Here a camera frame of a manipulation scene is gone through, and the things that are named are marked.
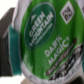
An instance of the product package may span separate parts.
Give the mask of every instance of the product package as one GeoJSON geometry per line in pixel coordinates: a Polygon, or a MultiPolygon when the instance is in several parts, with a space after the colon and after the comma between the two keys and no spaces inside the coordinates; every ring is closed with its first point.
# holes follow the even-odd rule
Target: product package
{"type": "Polygon", "coordinates": [[[12,76],[10,66],[9,52],[8,52],[8,26],[12,22],[12,15],[14,8],[6,11],[0,19],[0,77],[12,76]]]}
{"type": "Polygon", "coordinates": [[[11,25],[27,79],[34,84],[83,80],[84,0],[19,0],[11,25]]]}

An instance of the white label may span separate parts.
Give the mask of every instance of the white label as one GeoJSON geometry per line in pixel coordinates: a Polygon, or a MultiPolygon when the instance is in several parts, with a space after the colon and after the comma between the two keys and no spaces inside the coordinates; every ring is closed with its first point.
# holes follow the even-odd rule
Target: white label
{"type": "Polygon", "coordinates": [[[83,14],[83,18],[84,18],[84,0],[76,0],[80,9],[81,9],[81,12],[83,14]]]}
{"type": "Polygon", "coordinates": [[[63,20],[65,21],[65,23],[68,24],[74,15],[74,9],[73,9],[70,1],[68,1],[65,4],[65,6],[61,10],[60,14],[61,14],[63,20]]]}

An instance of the green packaging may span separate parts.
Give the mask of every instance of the green packaging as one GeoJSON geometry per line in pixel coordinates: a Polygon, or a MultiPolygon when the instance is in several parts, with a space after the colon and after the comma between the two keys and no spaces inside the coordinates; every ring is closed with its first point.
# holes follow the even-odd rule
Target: green packaging
{"type": "Polygon", "coordinates": [[[21,68],[30,81],[64,84],[74,80],[82,67],[83,2],[19,0],[12,25],[20,34],[21,68]]]}

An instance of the green label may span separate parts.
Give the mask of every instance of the green label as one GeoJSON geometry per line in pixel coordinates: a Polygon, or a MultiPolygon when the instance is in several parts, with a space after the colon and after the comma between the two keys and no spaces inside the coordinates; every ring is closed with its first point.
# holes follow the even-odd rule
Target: green label
{"type": "Polygon", "coordinates": [[[53,33],[55,24],[56,13],[52,4],[45,2],[34,7],[25,26],[26,46],[32,49],[47,42],[53,33]]]}
{"type": "Polygon", "coordinates": [[[20,32],[26,70],[39,79],[70,79],[69,72],[76,72],[81,62],[83,25],[83,14],[76,1],[33,0],[24,14],[20,32]]]}

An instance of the brand logo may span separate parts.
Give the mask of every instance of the brand logo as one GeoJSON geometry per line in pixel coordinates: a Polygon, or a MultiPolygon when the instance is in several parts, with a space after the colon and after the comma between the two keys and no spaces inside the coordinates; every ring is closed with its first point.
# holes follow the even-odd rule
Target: brand logo
{"type": "Polygon", "coordinates": [[[74,9],[73,9],[70,1],[68,1],[66,3],[66,5],[61,10],[60,14],[61,14],[63,20],[65,21],[65,23],[68,24],[68,22],[72,19],[73,15],[74,15],[74,9]]]}
{"type": "Polygon", "coordinates": [[[56,23],[55,9],[49,2],[38,4],[31,12],[24,31],[25,45],[33,49],[51,37],[56,23]]]}

